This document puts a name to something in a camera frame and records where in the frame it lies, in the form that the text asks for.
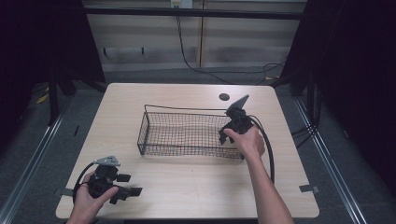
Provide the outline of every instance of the light wooden tabletop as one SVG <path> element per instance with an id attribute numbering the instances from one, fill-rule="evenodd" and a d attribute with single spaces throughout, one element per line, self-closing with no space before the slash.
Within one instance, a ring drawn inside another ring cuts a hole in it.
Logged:
<path id="1" fill-rule="evenodd" d="M 221 93 L 229 94 L 230 100 L 221 101 Z M 279 194 L 293 217 L 316 217 L 319 210 L 313 193 L 300 191 L 299 186 L 309 183 L 271 87 L 111 84 L 66 187 L 74 187 L 90 162 L 115 155 L 121 163 L 119 174 L 132 176 L 129 183 L 115 184 L 143 190 L 139 197 L 116 205 L 106 203 L 99 218 L 256 218 L 245 161 L 212 156 L 141 156 L 137 147 L 144 105 L 226 109 L 246 94 L 249 98 L 244 109 L 261 121 L 274 151 Z M 224 115 L 224 111 L 207 113 Z M 262 160 L 269 172 L 267 152 Z M 72 198 L 63 196 L 57 217 L 68 218 L 72 208 Z"/>

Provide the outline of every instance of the black wire mesh basket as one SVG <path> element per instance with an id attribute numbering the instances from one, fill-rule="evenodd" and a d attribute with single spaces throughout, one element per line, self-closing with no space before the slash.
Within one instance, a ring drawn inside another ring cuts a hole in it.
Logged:
<path id="1" fill-rule="evenodd" d="M 148 112 L 148 107 L 151 106 L 168 108 L 171 112 Z M 198 155 L 243 159 L 235 147 L 221 145 L 219 141 L 219 130 L 230 121 L 230 118 L 219 115 L 177 113 L 179 109 L 183 108 L 145 105 L 137 141 L 141 155 Z"/>

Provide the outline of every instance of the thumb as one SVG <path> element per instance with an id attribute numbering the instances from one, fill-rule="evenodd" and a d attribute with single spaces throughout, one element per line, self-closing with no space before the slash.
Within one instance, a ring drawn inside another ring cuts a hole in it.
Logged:
<path id="1" fill-rule="evenodd" d="M 224 129 L 224 133 L 234 140 L 239 137 L 239 133 L 234 132 L 232 129 Z"/>
<path id="2" fill-rule="evenodd" d="M 111 199 L 117 192 L 119 191 L 118 187 L 113 187 L 108 189 L 102 196 L 98 198 L 100 203 L 105 203 L 109 199 Z"/>

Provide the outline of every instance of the round black hole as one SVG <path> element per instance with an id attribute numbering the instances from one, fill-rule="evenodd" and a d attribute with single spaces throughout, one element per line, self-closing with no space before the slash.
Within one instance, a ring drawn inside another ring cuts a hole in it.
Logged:
<path id="1" fill-rule="evenodd" d="M 219 98 L 220 98 L 220 100 L 222 100 L 222 101 L 228 101 L 228 100 L 230 100 L 230 95 L 228 95 L 227 93 L 222 93 L 222 94 L 219 96 Z"/>

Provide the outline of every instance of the black horizontal bar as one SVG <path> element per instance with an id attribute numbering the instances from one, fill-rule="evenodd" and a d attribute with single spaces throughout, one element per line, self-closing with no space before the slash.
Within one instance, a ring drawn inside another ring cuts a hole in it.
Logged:
<path id="1" fill-rule="evenodd" d="M 42 7 L 46 12 L 85 13 L 100 15 L 142 15 L 142 16 L 180 16 L 180 17 L 214 17 L 247 18 L 272 20 L 301 20 L 300 12 L 265 12 L 217 9 L 189 8 L 151 8 L 151 7 Z"/>

